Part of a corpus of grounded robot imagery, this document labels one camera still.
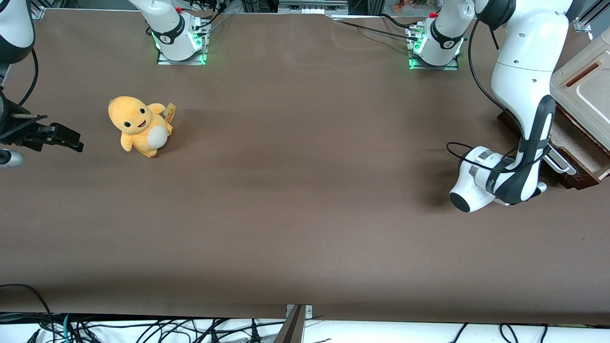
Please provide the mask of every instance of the white floor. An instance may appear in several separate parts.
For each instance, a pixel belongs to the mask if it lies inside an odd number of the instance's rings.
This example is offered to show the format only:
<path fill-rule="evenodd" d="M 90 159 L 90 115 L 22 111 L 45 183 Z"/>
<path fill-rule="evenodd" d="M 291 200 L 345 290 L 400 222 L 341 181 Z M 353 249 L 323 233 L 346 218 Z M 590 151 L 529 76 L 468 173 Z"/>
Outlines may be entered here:
<path fill-rule="evenodd" d="M 278 319 L 260 319 L 257 323 L 275 322 Z M 211 320 L 196 320 L 199 331 L 204 331 L 212 323 Z M 130 322 L 103 322 L 108 325 L 133 325 L 138 323 L 154 323 L 149 321 Z M 220 325 L 218 330 L 231 330 L 249 327 L 249 319 L 231 319 Z M 192 328 L 189 322 L 185 325 Z M 258 328 L 262 337 L 276 334 L 280 325 Z M 449 343 L 455 337 L 461 324 L 458 323 L 399 323 L 399 322 L 344 322 L 338 320 L 308 320 L 306 323 L 303 343 L 317 343 L 330 339 L 328 343 Z M 538 343 L 542 334 L 542 327 L 535 326 L 512 326 L 519 343 Z M 36 324 L 10 324 L 0 325 L 0 343 L 24 343 L 34 331 L 38 329 Z M 146 330 L 146 327 L 135 328 L 92 328 L 101 343 L 134 343 Z M 179 328 L 178 331 L 190 334 L 190 339 L 195 338 L 195 333 Z M 508 330 L 506 335 L 512 339 Z M 44 343 L 52 339 L 50 332 L 41 330 L 37 343 Z M 221 340 L 222 343 L 242 342 L 248 336 L 244 333 L 232 334 Z M 157 342 L 159 333 L 148 341 Z M 57 342 L 63 343 L 63 339 L 57 338 Z M 189 338 L 184 334 L 169 334 L 163 343 L 188 343 Z M 458 343 L 503 343 L 504 340 L 498 331 L 498 325 L 469 324 Z M 598 328 L 568 328 L 550 327 L 544 343 L 608 343 L 610 342 L 610 329 Z M 208 337 L 204 343 L 210 343 Z"/>

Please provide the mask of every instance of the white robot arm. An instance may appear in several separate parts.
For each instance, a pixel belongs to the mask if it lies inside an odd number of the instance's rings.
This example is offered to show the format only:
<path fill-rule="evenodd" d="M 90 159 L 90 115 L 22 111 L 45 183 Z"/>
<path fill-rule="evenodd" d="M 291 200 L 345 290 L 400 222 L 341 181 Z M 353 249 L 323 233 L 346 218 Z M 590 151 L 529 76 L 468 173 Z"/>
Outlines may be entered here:
<path fill-rule="evenodd" d="M 168 59 L 182 61 L 202 48 L 201 42 L 193 38 L 202 33 L 201 20 L 187 12 L 178 13 L 171 0 L 128 1 L 140 10 L 159 51 Z"/>
<path fill-rule="evenodd" d="M 515 159 L 484 146 L 461 157 L 459 178 L 450 192 L 458 209 L 474 212 L 494 200 L 517 204 L 546 190 L 538 176 L 555 112 L 550 79 L 564 45 L 569 26 L 564 14 L 571 4 L 572 0 L 448 0 L 436 19 L 427 20 L 431 34 L 419 55 L 433 65 L 453 58 L 452 49 L 463 40 L 473 5 L 478 16 L 475 25 L 482 21 L 492 30 L 506 28 L 492 90 L 512 114 L 522 138 Z M 433 33 L 434 27 L 441 35 Z"/>
<path fill-rule="evenodd" d="M 0 63 L 26 58 L 34 46 L 30 0 L 0 0 Z"/>

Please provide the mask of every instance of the black cable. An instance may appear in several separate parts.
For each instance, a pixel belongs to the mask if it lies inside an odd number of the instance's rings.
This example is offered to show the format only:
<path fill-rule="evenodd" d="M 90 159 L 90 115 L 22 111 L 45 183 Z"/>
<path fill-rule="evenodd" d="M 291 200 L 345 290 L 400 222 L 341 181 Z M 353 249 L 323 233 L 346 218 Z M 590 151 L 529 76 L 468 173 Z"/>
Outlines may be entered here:
<path fill-rule="evenodd" d="M 379 16 L 382 16 L 384 18 L 388 18 L 392 22 L 392 24 L 394 24 L 394 25 L 396 25 L 398 27 L 402 27 L 403 29 L 408 29 L 409 26 L 417 24 L 417 21 L 414 22 L 414 23 L 411 23 L 411 24 L 401 24 L 401 23 L 397 22 L 396 20 L 394 20 L 394 18 L 392 18 L 391 16 L 389 16 L 389 15 L 387 15 L 385 13 L 382 13 Z"/>
<path fill-rule="evenodd" d="M 508 338 L 506 338 L 506 336 L 504 335 L 504 332 L 503 332 L 504 327 L 508 327 L 508 329 L 511 331 L 512 337 L 515 339 L 514 342 L 511 342 L 508 340 Z M 515 331 L 512 329 L 512 327 L 510 325 L 500 324 L 499 329 L 500 329 L 500 336 L 502 336 L 502 338 L 506 341 L 506 343 L 519 343 L 519 340 L 517 339 L 517 335 L 515 334 Z"/>
<path fill-rule="evenodd" d="M 32 48 L 32 58 L 34 59 L 34 78 L 32 79 L 32 84 L 30 85 L 30 89 L 27 90 L 27 93 L 23 96 L 23 99 L 19 102 L 19 106 L 23 106 L 26 100 L 30 97 L 30 94 L 34 91 L 34 87 L 36 87 L 36 82 L 38 81 L 38 57 L 36 56 L 36 51 Z"/>
<path fill-rule="evenodd" d="M 34 61 L 36 63 L 36 75 L 34 76 L 34 82 L 32 83 L 33 86 L 30 88 L 30 91 L 32 89 L 34 89 L 34 85 L 36 84 L 36 78 L 38 78 L 38 60 L 36 59 L 36 54 L 34 53 L 34 49 L 32 49 L 32 55 L 33 55 Z M 42 306 L 45 307 L 46 315 L 47 315 L 47 317 L 49 319 L 49 323 L 51 325 L 51 328 L 53 327 L 53 318 L 51 317 L 51 310 L 49 309 L 49 306 L 46 304 L 46 301 L 42 298 L 40 293 L 38 293 L 38 291 L 36 291 L 34 289 L 34 287 L 32 287 L 30 285 L 23 284 L 23 283 L 0 284 L 0 288 L 4 288 L 4 287 L 23 287 L 23 288 L 29 289 L 32 293 L 34 293 L 34 295 L 36 295 L 36 297 L 38 298 L 38 300 L 40 301 Z M 56 343 L 56 333 L 55 333 L 55 330 L 53 330 L 53 343 Z"/>
<path fill-rule="evenodd" d="M 207 337 L 207 335 L 212 332 L 212 330 L 214 330 L 217 326 L 219 326 L 220 324 L 226 322 L 228 319 L 219 319 L 217 322 L 216 319 L 214 319 L 214 322 L 212 322 L 212 325 L 207 328 L 207 330 L 201 335 L 199 336 L 197 339 L 195 339 L 195 343 L 201 343 L 203 342 L 203 340 Z"/>
<path fill-rule="evenodd" d="M 466 325 L 468 325 L 468 322 L 466 322 L 462 325 L 462 327 L 457 331 L 456 336 L 453 338 L 453 341 L 451 341 L 449 343 L 457 343 L 460 335 L 462 334 L 462 331 L 466 328 Z"/>
<path fill-rule="evenodd" d="M 173 329 L 171 329 L 170 331 L 166 331 L 164 333 L 161 333 L 161 335 L 159 336 L 159 343 L 161 343 L 161 341 L 163 339 L 165 339 L 167 336 L 170 335 L 170 333 L 172 332 L 177 332 L 176 329 L 178 329 L 179 327 L 183 326 L 184 324 L 188 323 L 190 321 L 190 319 L 187 319 L 185 321 L 183 321 L 182 323 L 176 325 Z"/>
<path fill-rule="evenodd" d="M 405 39 L 413 40 L 413 41 L 417 40 L 417 38 L 415 38 L 415 37 L 408 37 L 408 36 L 405 36 L 405 35 L 393 34 L 391 32 L 386 32 L 386 31 L 382 31 L 382 30 L 372 29 L 370 27 L 366 27 L 366 26 L 362 26 L 362 25 L 358 25 L 358 24 L 347 23 L 345 21 L 340 21 L 340 20 L 339 20 L 339 22 L 342 23 L 342 24 L 358 27 L 360 29 L 365 29 L 365 30 L 373 31 L 373 32 L 377 32 L 377 33 L 380 33 L 380 34 L 384 34 L 384 35 L 389 35 L 389 36 L 394 36 L 394 37 L 399 37 L 399 38 L 405 38 Z"/>
<path fill-rule="evenodd" d="M 259 330 L 256 328 L 254 318 L 252 318 L 252 335 L 250 337 L 251 343 L 260 343 L 260 340 L 262 339 L 262 337 L 259 335 Z"/>
<path fill-rule="evenodd" d="M 526 170 L 527 168 L 531 167 L 532 165 L 536 164 L 540 160 L 542 160 L 544 158 L 544 156 L 546 156 L 548 154 L 548 152 L 550 151 L 550 147 L 547 145 L 544 148 L 544 151 L 542 152 L 542 155 L 540 155 L 540 157 L 538 157 L 537 159 L 533 160 L 530 163 L 527 163 L 525 165 L 519 165 L 515 169 L 506 169 L 506 168 L 496 169 L 496 168 L 490 168 L 490 167 L 487 167 L 486 165 L 482 165 L 482 164 L 479 164 L 477 162 L 471 161 L 471 160 L 467 159 L 465 156 L 458 155 L 453 150 L 451 150 L 451 148 L 449 148 L 450 145 L 464 146 L 464 147 L 469 148 L 469 149 L 472 149 L 473 148 L 472 146 L 466 145 L 464 143 L 459 143 L 459 142 L 448 142 L 445 145 L 445 149 L 447 149 L 447 151 L 449 151 L 450 154 L 452 154 L 453 156 L 457 157 L 460 161 L 466 161 L 466 162 L 468 162 L 470 164 L 473 164 L 473 165 L 475 165 L 477 167 L 481 167 L 483 169 L 490 170 L 492 172 L 499 172 L 499 173 L 517 173 L 517 172 L 522 172 L 522 171 Z M 506 154 L 504 154 L 504 156 L 502 156 L 502 161 L 505 158 L 507 158 L 508 155 L 511 154 L 513 151 L 515 151 L 517 148 L 518 148 L 518 146 L 513 148 L 513 149 L 511 149 L 511 150 L 509 150 Z"/>
<path fill-rule="evenodd" d="M 195 30 L 202 29 L 202 28 L 212 24 L 214 19 L 218 18 L 218 16 L 221 15 L 222 13 L 223 13 L 222 11 L 218 11 L 218 13 L 216 13 L 216 15 L 214 17 L 212 17 L 212 19 L 210 21 L 208 21 L 207 23 L 205 23 L 203 25 L 195 26 Z"/>
<path fill-rule="evenodd" d="M 472 74 L 472 78 L 475 79 L 476 86 L 479 87 L 481 92 L 489 99 L 492 103 L 498 106 L 503 112 L 509 113 L 508 109 L 500 104 L 496 99 L 494 99 L 489 93 L 483 88 L 479 79 L 476 77 L 475 69 L 472 65 L 472 38 L 475 36 L 476 27 L 479 25 L 481 19 L 477 17 L 475 21 L 475 25 L 472 27 L 472 31 L 470 32 L 470 39 L 468 39 L 468 66 L 470 67 L 470 74 Z"/>
<path fill-rule="evenodd" d="M 542 330 L 542 336 L 540 336 L 540 343 L 544 343 L 544 338 L 547 337 L 548 325 L 544 325 L 544 330 Z"/>
<path fill-rule="evenodd" d="M 150 327 L 147 328 L 146 330 L 144 330 L 144 332 L 140 335 L 140 337 L 138 337 L 138 339 L 135 340 L 135 343 L 140 342 L 140 340 L 142 339 L 142 337 L 144 337 L 144 335 L 148 332 L 148 330 L 152 329 L 152 327 L 155 325 L 159 325 L 160 323 L 161 323 L 161 320 L 157 320 L 157 322 L 155 324 L 150 325 Z"/>
<path fill-rule="evenodd" d="M 492 35 L 493 45 L 496 46 L 496 50 L 500 50 L 500 46 L 498 45 L 498 41 L 495 38 L 495 34 L 494 34 L 493 30 L 492 30 L 492 27 L 491 26 L 488 26 L 488 27 L 489 27 L 489 33 Z"/>

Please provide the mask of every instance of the metal frame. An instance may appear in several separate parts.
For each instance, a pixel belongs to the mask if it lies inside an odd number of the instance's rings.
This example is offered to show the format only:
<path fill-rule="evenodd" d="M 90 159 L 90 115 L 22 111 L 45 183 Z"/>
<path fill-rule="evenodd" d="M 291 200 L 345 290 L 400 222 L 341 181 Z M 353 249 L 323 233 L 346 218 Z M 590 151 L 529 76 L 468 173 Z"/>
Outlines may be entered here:
<path fill-rule="evenodd" d="M 313 314 L 311 305 L 288 305 L 286 311 L 288 312 L 288 318 L 273 343 L 301 343 L 305 330 L 305 320 L 307 316 Z"/>
<path fill-rule="evenodd" d="M 576 17 L 574 27 L 577 31 L 591 31 L 591 22 L 610 8 L 610 0 L 597 0 Z"/>

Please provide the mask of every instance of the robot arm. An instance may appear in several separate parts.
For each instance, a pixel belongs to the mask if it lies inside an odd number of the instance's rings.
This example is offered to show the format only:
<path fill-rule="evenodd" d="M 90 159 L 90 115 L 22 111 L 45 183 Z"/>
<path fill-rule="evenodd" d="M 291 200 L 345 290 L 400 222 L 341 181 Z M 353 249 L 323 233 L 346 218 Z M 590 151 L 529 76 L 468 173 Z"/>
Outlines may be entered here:
<path fill-rule="evenodd" d="M 0 64 L 10 65 L 23 60 L 33 50 L 34 38 L 30 0 L 0 0 Z M 14 103 L 4 96 L 0 87 L 1 144 L 25 146 L 35 151 L 41 151 L 45 144 L 61 145 L 82 151 L 78 132 L 58 123 L 40 124 L 38 121 L 47 116 L 31 114 L 21 107 L 25 99 Z M 0 150 L 0 167 L 17 167 L 22 163 L 21 153 Z"/>
<path fill-rule="evenodd" d="M 0 0 L 0 63 L 26 58 L 34 47 L 30 0 Z"/>
<path fill-rule="evenodd" d="M 564 13 L 571 3 L 572 0 L 476 0 L 473 4 L 471 0 L 449 0 L 434 21 L 426 20 L 426 30 L 431 34 L 418 54 L 434 65 L 453 58 L 455 47 L 448 49 L 448 42 L 463 40 L 470 22 L 466 14 L 472 5 L 478 16 L 475 25 L 481 21 L 492 30 L 502 25 L 506 28 L 506 42 L 493 71 L 492 90 L 513 115 L 522 139 L 515 159 L 484 146 L 463 155 L 458 181 L 450 192 L 450 200 L 458 209 L 474 212 L 494 200 L 517 204 L 546 189 L 538 182 L 538 175 L 555 112 L 550 79 L 567 34 L 569 23 Z M 460 25 L 449 26 L 447 22 Z M 437 38 L 435 27 L 444 38 Z"/>
<path fill-rule="evenodd" d="M 134 5 L 152 30 L 159 51 L 168 59 L 182 61 L 202 46 L 193 39 L 204 34 L 201 19 L 187 12 L 178 13 L 171 0 L 128 0 Z"/>

